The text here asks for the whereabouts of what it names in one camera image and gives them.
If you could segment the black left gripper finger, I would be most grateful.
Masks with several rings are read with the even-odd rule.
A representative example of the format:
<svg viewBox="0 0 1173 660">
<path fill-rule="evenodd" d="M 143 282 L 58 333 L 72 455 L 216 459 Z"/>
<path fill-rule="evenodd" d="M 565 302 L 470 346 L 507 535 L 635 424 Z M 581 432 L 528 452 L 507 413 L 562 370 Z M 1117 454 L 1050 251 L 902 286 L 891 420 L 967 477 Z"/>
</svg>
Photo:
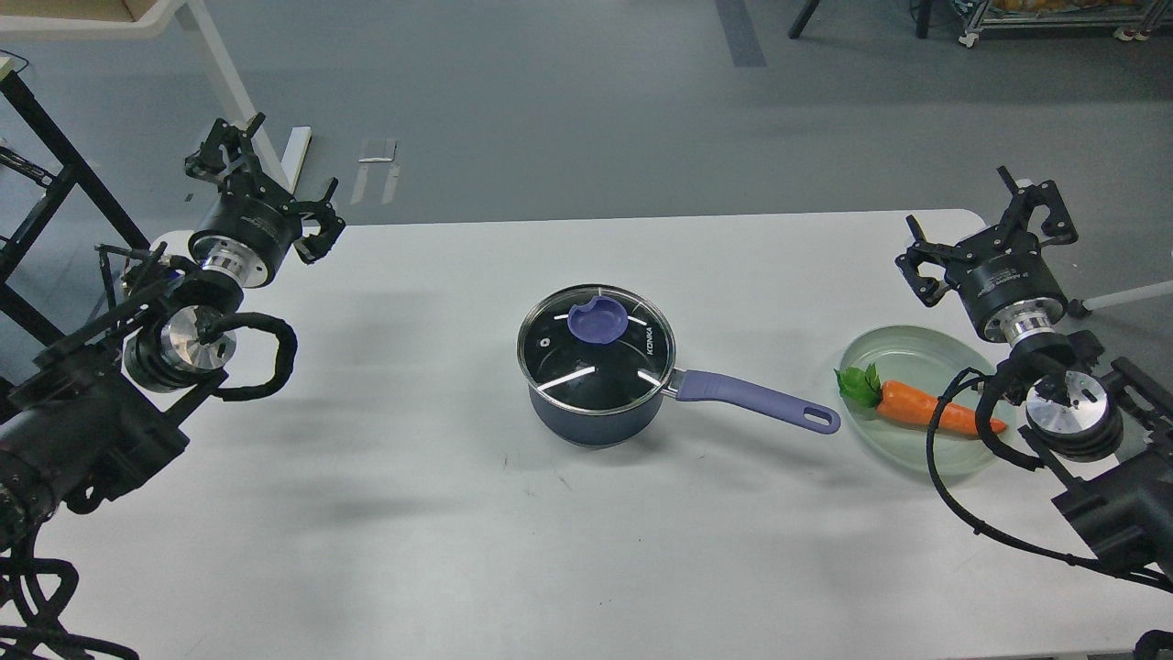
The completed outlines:
<svg viewBox="0 0 1173 660">
<path fill-rule="evenodd" d="M 311 264 L 325 258 L 346 229 L 346 222 L 335 213 L 334 193 L 339 181 L 331 177 L 323 197 L 318 200 L 293 200 L 291 213 L 305 225 L 314 223 L 317 233 L 305 234 L 293 241 L 293 247 L 301 263 Z"/>
<path fill-rule="evenodd" d="M 213 121 L 201 147 L 184 159 L 185 175 L 212 183 L 222 195 L 265 204 L 290 204 L 293 195 L 264 171 L 253 147 L 253 138 L 265 118 L 265 114 L 256 113 L 243 128 L 225 118 Z"/>
</svg>

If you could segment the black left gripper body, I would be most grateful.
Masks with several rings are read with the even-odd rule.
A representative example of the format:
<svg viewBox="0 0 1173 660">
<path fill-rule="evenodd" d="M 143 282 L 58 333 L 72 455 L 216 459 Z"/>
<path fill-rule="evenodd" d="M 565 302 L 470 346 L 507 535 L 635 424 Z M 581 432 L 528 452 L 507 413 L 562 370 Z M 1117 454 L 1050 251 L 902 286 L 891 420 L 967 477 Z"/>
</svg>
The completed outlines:
<svg viewBox="0 0 1173 660">
<path fill-rule="evenodd" d="M 226 196 L 194 231 L 188 249 L 205 270 L 229 275 L 244 290 L 267 287 L 280 271 L 301 222 L 262 200 Z"/>
</svg>

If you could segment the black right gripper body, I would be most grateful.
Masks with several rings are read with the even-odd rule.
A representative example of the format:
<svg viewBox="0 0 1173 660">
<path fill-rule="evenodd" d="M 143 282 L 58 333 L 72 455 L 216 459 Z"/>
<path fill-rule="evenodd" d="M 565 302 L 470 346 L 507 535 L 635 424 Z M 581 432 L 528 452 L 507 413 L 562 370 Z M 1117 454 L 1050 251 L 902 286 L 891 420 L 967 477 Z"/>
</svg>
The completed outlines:
<svg viewBox="0 0 1173 660">
<path fill-rule="evenodd" d="M 1043 260 L 1047 241 L 962 241 L 957 292 L 972 329 L 988 343 L 1015 343 L 1067 314 L 1067 295 Z"/>
</svg>

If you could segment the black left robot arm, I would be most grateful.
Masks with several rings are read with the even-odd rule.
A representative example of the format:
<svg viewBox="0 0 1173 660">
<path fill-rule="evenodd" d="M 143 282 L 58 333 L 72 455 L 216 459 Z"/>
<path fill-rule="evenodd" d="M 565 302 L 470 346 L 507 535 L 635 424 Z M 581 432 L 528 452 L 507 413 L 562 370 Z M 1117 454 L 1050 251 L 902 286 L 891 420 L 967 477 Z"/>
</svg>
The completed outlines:
<svg viewBox="0 0 1173 660">
<path fill-rule="evenodd" d="M 5 659 L 134 659 L 120 642 L 68 632 L 61 622 L 79 585 L 72 563 L 38 558 L 43 523 L 67 506 L 91 513 L 143 487 L 189 445 L 181 430 L 209 399 L 264 400 L 292 376 L 298 339 L 266 313 L 243 312 L 248 290 L 267 287 L 290 252 L 312 264 L 345 229 L 338 181 L 323 199 L 298 200 L 265 171 L 253 138 L 264 124 L 213 121 L 184 161 L 213 183 L 217 200 L 171 254 L 100 246 L 123 256 L 123 301 L 38 355 L 38 376 L 16 386 L 4 422 L 4 604 L 21 622 L 4 626 Z"/>
</svg>

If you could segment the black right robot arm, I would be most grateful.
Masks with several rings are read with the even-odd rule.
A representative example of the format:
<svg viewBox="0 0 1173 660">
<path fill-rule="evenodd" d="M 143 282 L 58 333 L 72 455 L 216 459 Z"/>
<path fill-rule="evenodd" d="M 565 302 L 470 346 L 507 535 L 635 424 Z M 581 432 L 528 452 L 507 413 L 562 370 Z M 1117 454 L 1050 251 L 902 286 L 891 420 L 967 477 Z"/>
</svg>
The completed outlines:
<svg viewBox="0 0 1173 660">
<path fill-rule="evenodd" d="M 1074 304 L 1043 250 L 1077 241 L 1077 227 L 1052 181 L 1024 183 L 998 169 L 1011 199 L 1001 222 L 956 244 L 930 241 L 914 215 L 911 241 L 896 266 L 925 306 L 956 292 L 981 341 L 1008 343 L 994 373 L 964 368 L 936 402 L 925 431 L 927 474 L 935 492 L 972 535 L 1013 550 L 1150 588 L 1169 590 L 1169 392 L 1117 358 L 1093 375 L 1101 343 L 1090 331 L 1062 334 Z M 1053 506 L 1091 551 L 1047 550 L 981 520 L 952 497 L 935 460 L 947 404 L 979 390 L 976 429 L 995 457 L 1062 484 Z"/>
</svg>

